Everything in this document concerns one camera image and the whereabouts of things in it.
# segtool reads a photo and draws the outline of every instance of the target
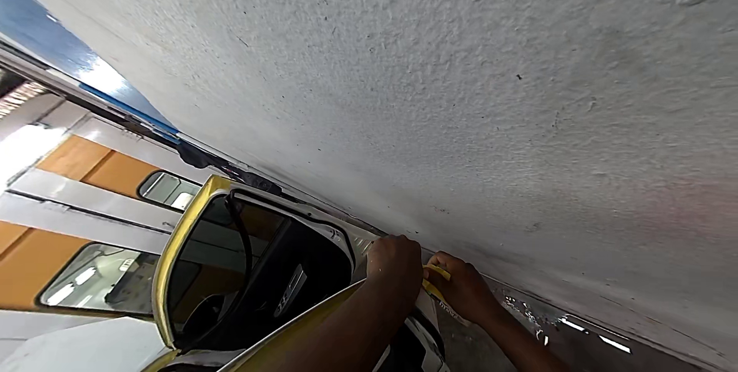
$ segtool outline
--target car window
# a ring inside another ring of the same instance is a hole
[[[174,262],[166,305],[175,339],[188,339],[214,326],[244,285],[244,242],[224,198],[205,207]],[[245,202],[238,202],[238,207],[256,264],[285,218]],[[194,281],[177,282],[191,275],[192,264],[199,267]]]
[[[159,255],[92,243],[83,246],[39,294],[42,306],[151,315]]]
[[[164,170],[157,170],[143,180],[136,193],[146,201],[184,210],[199,189],[199,184]]]

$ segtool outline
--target van window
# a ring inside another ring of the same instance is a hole
[[[38,296],[47,307],[151,316],[151,284],[159,255],[107,244],[87,244]],[[184,264],[173,292],[187,289],[199,272]]]
[[[164,170],[157,170],[143,180],[136,192],[146,201],[185,210],[199,189],[199,184]]]

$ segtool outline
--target car door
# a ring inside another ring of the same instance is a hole
[[[235,213],[229,200],[238,203]],[[184,352],[250,347],[346,287],[356,255],[363,258],[372,239],[312,206],[213,175],[156,267],[152,302],[161,339]],[[244,327],[223,330],[224,316]]]

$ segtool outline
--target white wall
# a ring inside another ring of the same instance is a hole
[[[738,365],[736,0],[40,1],[183,132]]]

